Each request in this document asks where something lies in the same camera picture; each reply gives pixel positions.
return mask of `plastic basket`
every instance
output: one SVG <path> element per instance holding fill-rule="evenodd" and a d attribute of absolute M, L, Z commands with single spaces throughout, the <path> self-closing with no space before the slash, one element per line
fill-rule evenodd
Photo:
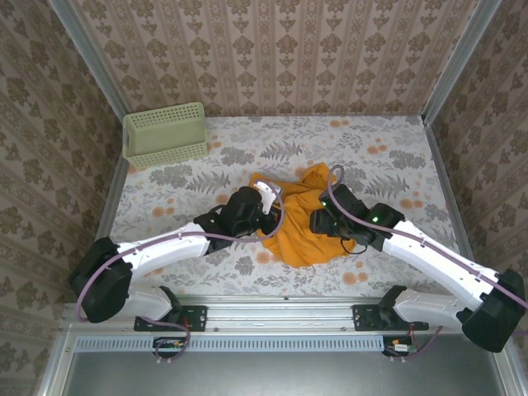
<path fill-rule="evenodd" d="M 123 119 L 123 157 L 135 167 L 207 154 L 204 106 L 199 102 L 128 114 Z"/>

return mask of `purple cable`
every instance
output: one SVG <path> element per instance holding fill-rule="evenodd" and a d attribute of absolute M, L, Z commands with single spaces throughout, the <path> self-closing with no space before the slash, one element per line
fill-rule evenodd
<path fill-rule="evenodd" d="M 481 273 L 479 271 L 475 270 L 471 266 L 468 266 L 466 263 L 462 262 L 458 258 L 452 257 L 448 252 L 443 251 L 442 249 L 440 249 L 439 247 L 433 245 L 432 243 L 429 243 L 428 241 L 422 241 L 422 239 L 420 237 L 417 237 L 416 235 L 412 235 L 411 233 L 405 233 L 404 231 L 400 231 L 400 230 L 397 230 L 397 229 L 389 229 L 387 227 L 382 227 L 382 226 L 379 226 L 379 225 L 376 225 L 376 224 L 372 224 L 372 223 L 369 223 L 368 221 L 364 221 L 362 219 L 359 219 L 359 218 L 355 217 L 353 214 L 348 213 L 347 210 L 345 208 L 343 208 L 339 204 L 339 202 L 336 199 L 336 196 L 333 194 L 332 176 L 333 176 L 334 172 L 337 169 L 339 169 L 341 174 L 340 174 L 340 177 L 339 177 L 336 185 L 338 185 L 342 181 L 342 179 L 343 179 L 343 177 L 345 175 L 345 169 L 344 169 L 344 167 L 342 165 L 334 165 L 332 167 L 332 169 L 330 169 L 330 174 L 328 175 L 328 195 L 330 196 L 330 199 L 332 200 L 332 203 L 348 219 L 350 219 L 350 220 L 352 220 L 352 221 L 354 221 L 354 222 L 356 222 L 358 224 L 361 224 L 361 225 L 364 225 L 366 227 L 369 227 L 371 229 L 378 229 L 379 231 L 384 231 L 386 233 L 393 233 L 393 234 L 396 234 L 396 235 L 401 235 L 402 237 L 409 238 L 409 239 L 412 239 L 413 241 L 419 242 L 419 243 L 423 244 L 423 246 L 426 246 L 426 247 L 430 248 L 431 250 L 433 250 L 434 252 L 436 252 L 436 253 L 440 254 L 441 256 L 447 258 L 448 260 L 450 260 L 451 262 L 453 262 L 457 266 L 460 266 L 460 267 L 464 268 L 471 275 L 477 276 L 482 281 L 484 281 L 487 284 L 491 285 L 495 289 L 501 291 L 503 294 L 508 296 L 510 299 L 513 299 L 516 303 L 518 303 L 522 308 L 528 309 L 528 303 L 526 303 L 526 301 L 524 301 L 523 299 L 520 299 L 518 296 L 514 295 L 510 290 L 505 289 L 504 287 L 499 285 L 497 282 L 489 279 L 486 276 L 481 275 Z"/>
<path fill-rule="evenodd" d="M 97 268 L 97 270 L 93 273 L 93 275 L 90 277 L 88 282 L 86 282 L 85 286 L 82 288 L 82 291 L 81 291 L 81 293 L 79 295 L 79 298 L 77 299 L 77 303 L 75 305 L 75 314 L 77 315 L 77 318 L 79 319 L 79 321 L 80 322 L 87 322 L 87 319 L 84 318 L 81 315 L 81 309 L 83 307 L 83 301 L 86 298 L 86 294 L 88 293 L 88 291 L 92 287 L 93 283 L 96 281 L 97 277 L 104 270 L 106 270 L 106 268 L 108 268 L 110 265 L 112 265 L 114 262 L 116 262 L 120 258 L 128 256 L 129 254 L 132 254 L 134 252 L 141 252 L 142 250 L 144 250 L 146 248 L 150 248 L 152 246 L 155 246 L 155 245 L 157 245 L 159 243 L 163 243 L 163 242 L 166 242 L 166 241 L 171 241 L 173 239 L 178 239 L 178 238 L 183 238 L 183 237 L 207 237 L 207 238 L 223 239 L 223 240 L 231 241 L 231 242 L 245 242 L 245 243 L 262 242 L 262 241 L 266 241 L 267 239 L 273 238 L 279 232 L 279 229 L 281 229 L 282 224 L 284 223 L 284 218 L 285 218 L 284 202 L 282 201 L 282 198 L 281 198 L 281 195 L 279 194 L 279 192 L 275 189 L 275 187 L 270 182 L 268 182 L 266 180 L 262 180 L 262 179 L 258 179 L 255 182 L 263 182 L 268 187 L 270 187 L 271 188 L 271 192 L 273 192 L 273 194 L 275 194 L 275 196 L 276 196 L 276 198 L 277 198 L 277 200 L 279 201 L 279 204 L 280 204 L 280 220 L 279 220 L 279 223 L 275 227 L 275 229 L 273 229 L 273 231 L 271 231 L 268 235 L 266 235 L 265 237 L 261 237 L 261 238 L 234 238 L 234 237 L 228 237 L 226 235 L 220 235 L 219 233 L 202 233 L 200 231 L 189 231 L 189 232 L 186 232 L 186 233 L 176 233 L 176 234 L 173 234 L 173 235 L 168 235 L 166 237 L 157 238 L 157 239 L 154 239 L 153 241 L 143 243 L 143 244 L 138 245 L 136 247 L 132 247 L 129 250 L 125 250 L 124 252 L 116 254 L 115 256 L 113 256 L 112 258 L 110 258 L 109 260 L 104 262 L 99 268 Z"/>
<path fill-rule="evenodd" d="M 182 325 L 179 325 L 179 324 L 176 324 L 176 323 L 165 323 L 165 322 L 158 322 L 156 320 L 152 320 L 152 319 L 149 319 L 149 318 L 146 318 L 145 316 L 141 316 L 141 318 L 147 322 L 147 323 L 150 323 L 150 324 L 154 324 L 156 326 L 166 326 L 168 328 L 177 328 L 178 330 L 182 330 L 185 332 L 186 334 L 186 340 L 185 340 L 185 343 L 183 344 L 183 346 L 181 347 L 181 350 L 179 352 L 177 352 L 176 355 L 174 355 L 173 357 L 171 357 L 171 360 L 175 361 L 176 359 L 178 359 L 180 356 L 182 356 L 183 352 L 186 351 L 186 349 L 189 347 L 189 345 L 191 344 L 191 332 L 189 331 L 188 328 L 186 328 L 185 326 L 182 326 Z M 163 344 L 167 344 L 171 342 L 171 340 L 162 340 L 160 342 L 158 342 L 156 344 L 156 349 L 154 350 L 154 355 L 158 358 L 158 359 L 163 359 L 160 355 L 159 355 L 159 347 Z"/>
<path fill-rule="evenodd" d="M 427 342 L 427 344 L 424 345 L 423 348 L 420 351 L 417 351 L 417 352 L 413 353 L 412 355 L 401 356 L 396 351 L 392 351 L 390 349 L 385 349 L 385 350 L 388 353 L 394 355 L 395 359 L 400 359 L 401 361 L 406 361 L 407 359 L 414 359 L 415 357 L 419 357 L 422 353 L 424 353 L 427 350 L 427 348 L 429 348 L 431 346 L 431 344 L 436 340 L 436 337 L 438 336 L 438 334 L 440 334 L 440 332 L 442 331 L 442 328 L 443 328 L 442 326 L 438 327 L 436 329 L 435 333 L 432 335 L 431 339 Z"/>

